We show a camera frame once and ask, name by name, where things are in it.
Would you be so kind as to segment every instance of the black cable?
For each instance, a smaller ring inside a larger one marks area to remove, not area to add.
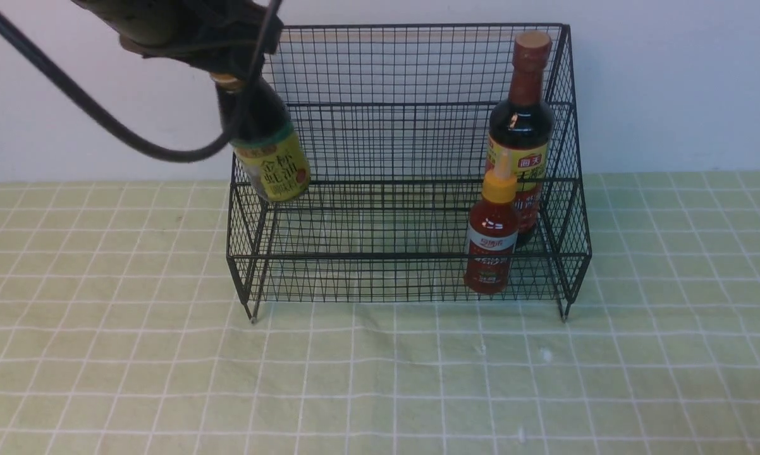
[[[253,58],[251,58],[250,66],[248,66],[245,88],[238,95],[235,113],[233,113],[230,123],[226,125],[223,132],[217,139],[215,139],[215,141],[208,144],[206,147],[195,150],[171,150],[161,147],[129,130],[128,127],[116,120],[111,113],[107,112],[104,107],[100,106],[99,103],[82,90],[82,88],[68,77],[68,75],[66,75],[56,63],[53,63],[53,61],[51,61],[50,58],[39,49],[39,47],[32,43],[23,32],[9,22],[1,12],[0,35],[4,37],[8,43],[12,44],[23,57],[40,70],[51,83],[57,86],[57,88],[65,94],[65,96],[68,96],[74,104],[79,106],[79,108],[93,118],[94,121],[99,123],[99,126],[103,127],[108,133],[114,135],[114,137],[124,142],[129,147],[149,156],[150,158],[160,159],[160,161],[194,163],[195,161],[202,161],[203,159],[210,158],[220,152],[220,150],[222,150],[231,140],[236,129],[238,129],[242,114],[246,111],[248,104],[250,104],[256,79],[259,77],[259,72],[256,71],[256,68],[259,63],[259,58],[261,58],[265,51],[265,38],[268,25],[273,21],[273,18],[276,17],[281,2],[282,0],[271,0],[267,5],[267,11],[265,11],[265,17],[262,20],[262,26],[259,29],[259,35],[256,40],[255,52]]]

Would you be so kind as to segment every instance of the yellow label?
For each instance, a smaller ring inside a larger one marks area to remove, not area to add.
[[[495,167],[498,156],[504,150],[509,150],[512,156],[512,173],[518,176],[518,191],[534,189],[537,183],[520,183],[524,179],[541,179],[546,176],[546,155],[548,144],[532,149],[517,149],[504,147],[493,138],[489,138],[487,148],[487,171]]]
[[[288,126],[263,142],[232,144],[250,184],[268,201],[290,201],[310,185],[310,163],[293,127]]]

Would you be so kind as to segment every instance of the cork stopper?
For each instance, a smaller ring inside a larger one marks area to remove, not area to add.
[[[530,30],[515,37],[515,54],[512,58],[516,70],[542,71],[551,54],[551,37],[546,32]]]

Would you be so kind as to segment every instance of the bottle cap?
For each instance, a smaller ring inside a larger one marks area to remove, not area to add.
[[[523,71],[542,71],[551,54],[551,37],[546,32],[530,30],[515,37],[515,54],[512,64]]]
[[[236,92],[236,90],[239,90],[245,86],[245,83],[243,81],[238,80],[232,75],[226,75],[223,73],[209,73],[209,75],[212,76],[212,80],[215,81],[217,85],[223,87],[226,90],[233,90]]]
[[[518,176],[512,173],[512,152],[502,150],[495,167],[484,175],[481,196],[495,204],[506,204],[515,199],[518,192]]]

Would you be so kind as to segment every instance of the wire rack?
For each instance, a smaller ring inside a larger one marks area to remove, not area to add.
[[[527,29],[555,43],[538,230],[513,253],[509,288],[479,296],[463,284],[467,214],[481,195],[487,119]],[[287,103],[313,181],[296,201],[268,203],[233,159],[228,262],[253,322],[266,300],[553,300],[568,317],[591,239],[567,25],[290,27],[264,77]]]

